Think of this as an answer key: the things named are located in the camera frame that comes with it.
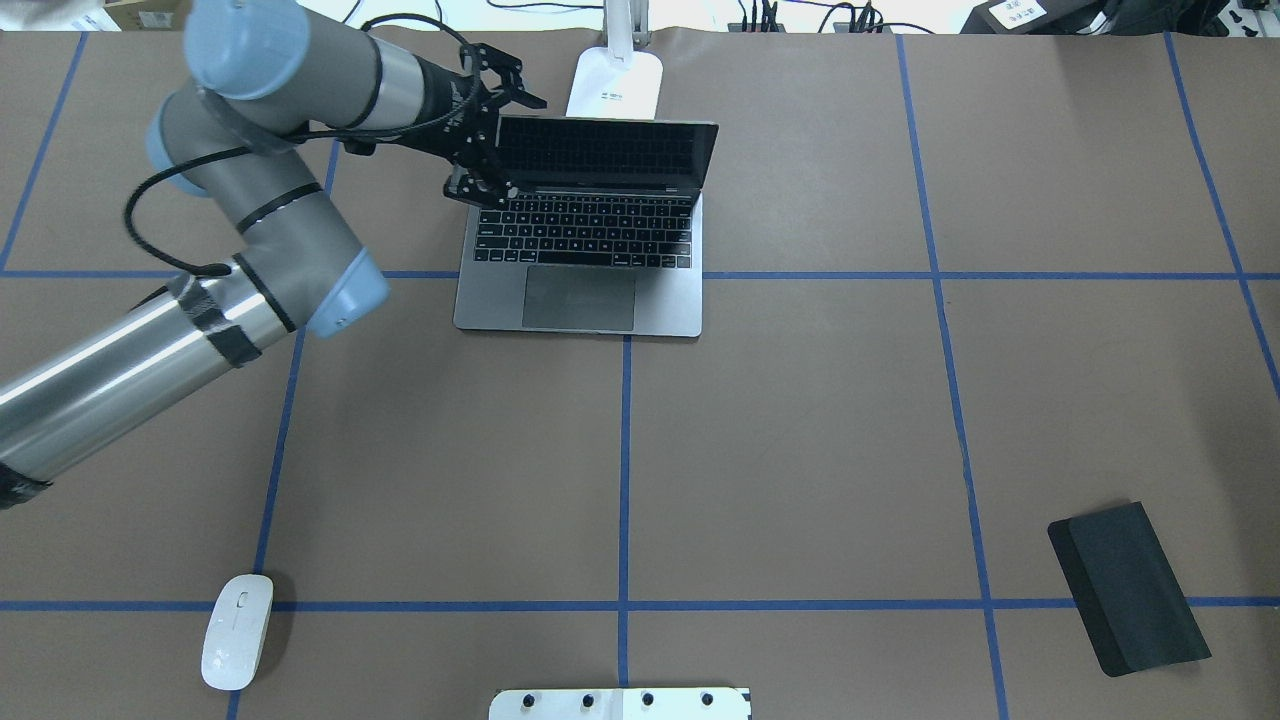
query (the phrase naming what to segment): power strip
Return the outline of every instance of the power strip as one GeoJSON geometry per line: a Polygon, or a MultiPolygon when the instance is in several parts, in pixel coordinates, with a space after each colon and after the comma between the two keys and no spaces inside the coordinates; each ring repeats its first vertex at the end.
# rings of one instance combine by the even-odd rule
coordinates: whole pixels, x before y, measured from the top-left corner
{"type": "Polygon", "coordinates": [[[489,720],[751,720],[751,691],[611,688],[503,691],[489,720]]]}

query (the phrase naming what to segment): black eraser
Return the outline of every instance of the black eraser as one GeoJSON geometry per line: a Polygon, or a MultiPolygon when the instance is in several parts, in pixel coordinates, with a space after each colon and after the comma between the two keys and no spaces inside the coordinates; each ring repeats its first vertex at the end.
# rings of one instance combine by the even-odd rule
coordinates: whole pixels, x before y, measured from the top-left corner
{"type": "Polygon", "coordinates": [[[1051,523],[1048,538],[1103,673],[1210,657],[1140,502],[1051,523]]]}

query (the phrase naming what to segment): white mouse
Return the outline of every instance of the white mouse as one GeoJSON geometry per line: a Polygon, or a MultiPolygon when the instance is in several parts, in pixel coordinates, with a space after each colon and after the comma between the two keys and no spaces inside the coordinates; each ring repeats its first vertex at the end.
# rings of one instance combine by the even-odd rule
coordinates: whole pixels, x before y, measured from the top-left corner
{"type": "Polygon", "coordinates": [[[271,615],[273,591],[271,578],[238,575],[218,594],[200,657],[200,674],[209,687],[238,691],[253,679],[271,615]]]}

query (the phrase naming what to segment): laptop lid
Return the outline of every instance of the laptop lid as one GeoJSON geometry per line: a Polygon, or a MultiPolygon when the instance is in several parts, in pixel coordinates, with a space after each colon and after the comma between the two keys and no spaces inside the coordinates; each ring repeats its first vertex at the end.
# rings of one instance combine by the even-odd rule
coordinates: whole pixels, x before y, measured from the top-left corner
{"type": "Polygon", "coordinates": [[[503,115],[497,152],[522,190],[696,195],[718,129],[708,122],[503,115]]]}

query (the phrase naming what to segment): cardboard box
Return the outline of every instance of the cardboard box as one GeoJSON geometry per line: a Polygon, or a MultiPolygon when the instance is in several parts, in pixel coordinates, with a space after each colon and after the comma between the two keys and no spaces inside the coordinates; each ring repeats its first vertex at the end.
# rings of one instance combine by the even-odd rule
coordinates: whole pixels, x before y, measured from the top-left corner
{"type": "Polygon", "coordinates": [[[191,0],[108,0],[102,9],[120,29],[182,29],[191,0]]]}

